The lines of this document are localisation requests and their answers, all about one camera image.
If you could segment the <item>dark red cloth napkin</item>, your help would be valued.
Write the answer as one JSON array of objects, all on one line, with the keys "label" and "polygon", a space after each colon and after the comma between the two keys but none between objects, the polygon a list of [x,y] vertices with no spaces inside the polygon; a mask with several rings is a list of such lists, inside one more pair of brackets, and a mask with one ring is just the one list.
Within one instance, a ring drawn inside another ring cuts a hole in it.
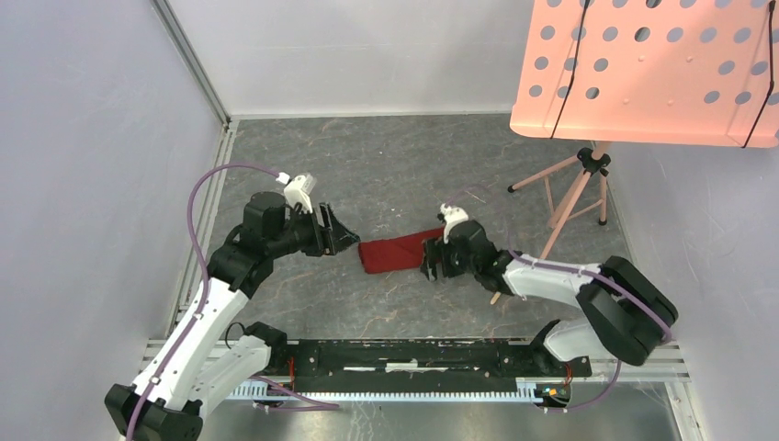
[{"label": "dark red cloth napkin", "polygon": [[369,275],[419,268],[423,262],[423,243],[442,236],[437,228],[401,237],[363,242],[357,246],[358,257]]}]

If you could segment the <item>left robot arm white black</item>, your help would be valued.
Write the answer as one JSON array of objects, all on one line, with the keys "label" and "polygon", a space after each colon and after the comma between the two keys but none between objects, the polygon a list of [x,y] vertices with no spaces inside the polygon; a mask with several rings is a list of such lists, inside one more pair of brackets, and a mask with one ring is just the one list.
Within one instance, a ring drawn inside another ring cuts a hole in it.
[{"label": "left robot arm white black", "polygon": [[252,195],[161,351],[129,386],[108,391],[105,405],[119,433],[128,440],[195,440],[207,415],[242,382],[287,368],[286,333],[261,322],[248,326],[216,362],[205,362],[278,258],[336,255],[359,241],[327,203],[311,210],[275,192]]}]

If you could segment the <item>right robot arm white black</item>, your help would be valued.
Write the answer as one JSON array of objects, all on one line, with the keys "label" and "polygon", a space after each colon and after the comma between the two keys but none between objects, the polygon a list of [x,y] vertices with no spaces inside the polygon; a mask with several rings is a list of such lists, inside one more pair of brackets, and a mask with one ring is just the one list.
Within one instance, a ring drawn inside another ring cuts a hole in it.
[{"label": "right robot arm white black", "polygon": [[630,261],[611,256],[601,264],[574,265],[499,249],[475,220],[445,227],[423,241],[422,273],[430,280],[470,275],[487,291],[535,297],[571,306],[582,317],[555,319],[533,340],[533,368],[553,375],[584,356],[643,365],[672,339],[679,313]]}]

